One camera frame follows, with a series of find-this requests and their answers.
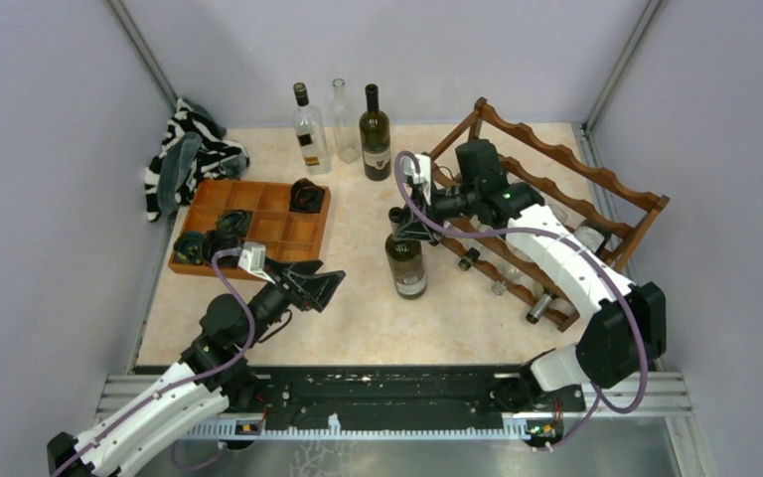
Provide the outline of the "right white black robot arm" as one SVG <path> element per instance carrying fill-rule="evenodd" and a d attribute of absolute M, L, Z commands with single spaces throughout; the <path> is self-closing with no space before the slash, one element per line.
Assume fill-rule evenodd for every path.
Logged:
<path fill-rule="evenodd" d="M 524 404 L 545 409 L 562 388 L 591 384 L 610 389 L 633 374 L 639 374 L 644 390 L 649 366 L 664 350 L 663 291 L 653 282 L 638 285 L 605 264 L 560 222 L 535 188 L 510 182 L 490 141 L 465 143 L 456 156 L 460 183 L 439 189 L 428 156 L 398 153 L 392 167 L 406 201 L 406 222 L 398 234 L 422 240 L 466 238 L 468 233 L 448 224 L 475 217 L 487 230 L 474 232 L 473 238 L 500 238 L 521 251 L 587 322 L 577 344 L 524 365 Z"/>

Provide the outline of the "clear square spirit bottle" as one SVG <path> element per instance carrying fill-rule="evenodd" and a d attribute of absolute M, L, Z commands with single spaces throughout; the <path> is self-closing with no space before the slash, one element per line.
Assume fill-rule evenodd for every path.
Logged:
<path fill-rule="evenodd" d="M 293 112 L 293 128 L 303 163 L 311 175 L 331 172 L 332 158 L 328 150 L 321 110 L 310 102 L 304 82 L 293 86 L 297 109 Z"/>

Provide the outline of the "brown wooden wine rack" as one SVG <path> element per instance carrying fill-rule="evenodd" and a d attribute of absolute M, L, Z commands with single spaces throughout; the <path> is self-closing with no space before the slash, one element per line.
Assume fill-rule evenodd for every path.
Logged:
<path fill-rule="evenodd" d="M 644 217 L 634 226 L 605 218 L 590 202 L 499 153 L 481 137 L 483 123 L 626 200 Z M 573 306 L 570 314 L 544 314 L 561 331 L 615 303 L 610 285 L 623 295 L 636 290 L 623 269 L 669 201 L 627 188 L 613 171 L 581 163 L 565 145 L 543 142 L 530 126 L 503 119 L 484 97 L 430 153 L 405 159 L 399 168 L 412 188 L 405 196 L 414 203 L 411 210 L 431 220 L 413 223 L 415 237 L 441 242 L 459 256 L 463 239 L 491 250 Z"/>

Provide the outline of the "olive wine bottle grey cap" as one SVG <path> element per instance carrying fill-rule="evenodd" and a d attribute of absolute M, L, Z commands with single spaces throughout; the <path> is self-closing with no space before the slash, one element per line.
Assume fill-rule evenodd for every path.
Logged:
<path fill-rule="evenodd" d="M 575 229 L 574 236 L 587 248 L 594 251 L 597 256 L 600 256 L 602 251 L 606 249 L 612 233 L 591 219 L 585 219 Z M 556 298 L 557 295 L 553 291 L 545 289 L 526 315 L 527 321 L 531 324 L 538 323 Z"/>

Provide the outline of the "dark wine bottle black cap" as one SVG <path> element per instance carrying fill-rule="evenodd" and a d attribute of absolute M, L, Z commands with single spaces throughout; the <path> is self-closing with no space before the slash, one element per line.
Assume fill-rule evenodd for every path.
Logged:
<path fill-rule="evenodd" d="M 390 175 L 390 123 L 380 108 L 379 87 L 374 83 L 365 86 L 367 110 L 361 115 L 363 167 L 367 178 L 382 181 Z"/>

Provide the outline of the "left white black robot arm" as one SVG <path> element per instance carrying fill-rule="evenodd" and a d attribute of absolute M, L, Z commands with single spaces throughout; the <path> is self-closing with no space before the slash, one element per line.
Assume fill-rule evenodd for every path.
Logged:
<path fill-rule="evenodd" d="M 180 359 L 145 391 L 101 423 L 77 435 L 62 432 L 47 444 L 52 476 L 134 476 L 201 422 L 231 408 L 244 411 L 258 397 L 246 353 L 291 308 L 323 311 L 346 278 L 323 272 L 319 259 L 239 260 L 262 287 L 245 300 L 221 272 L 227 291 L 201 320 L 201 332 Z"/>

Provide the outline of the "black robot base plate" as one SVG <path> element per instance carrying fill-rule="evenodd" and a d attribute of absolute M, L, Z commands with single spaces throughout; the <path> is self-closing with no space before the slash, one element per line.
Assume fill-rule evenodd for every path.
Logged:
<path fill-rule="evenodd" d="M 540 391 L 515 365 L 253 366 L 230 413 L 264 413 L 267 430 L 498 430 L 506 413 L 584 412 L 582 388 Z"/>

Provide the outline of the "slim clear glass bottle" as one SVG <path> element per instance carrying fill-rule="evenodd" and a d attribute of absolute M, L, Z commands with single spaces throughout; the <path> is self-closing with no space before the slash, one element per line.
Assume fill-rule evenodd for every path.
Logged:
<path fill-rule="evenodd" d="M 548 206 L 561 224 L 567 221 L 568 215 L 565 210 L 557 204 L 549 204 Z M 491 285 L 491 291 L 497 296 L 503 295 L 507 291 L 509 284 L 518 283 L 526 276 L 518 267 L 506 260 L 501 260 L 497 265 L 497 269 L 500 273 L 500 278 L 495 280 Z"/>

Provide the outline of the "dark green wine bottle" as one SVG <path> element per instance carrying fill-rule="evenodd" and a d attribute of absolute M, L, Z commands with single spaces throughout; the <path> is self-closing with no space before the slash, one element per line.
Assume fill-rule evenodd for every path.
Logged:
<path fill-rule="evenodd" d="M 396 228 L 403 222 L 402 208 L 390 208 L 387 215 L 391 234 L 385 239 L 384 251 L 395 291 L 402 298 L 417 299 L 424 294 L 428 284 L 421 242 L 394 237 Z"/>

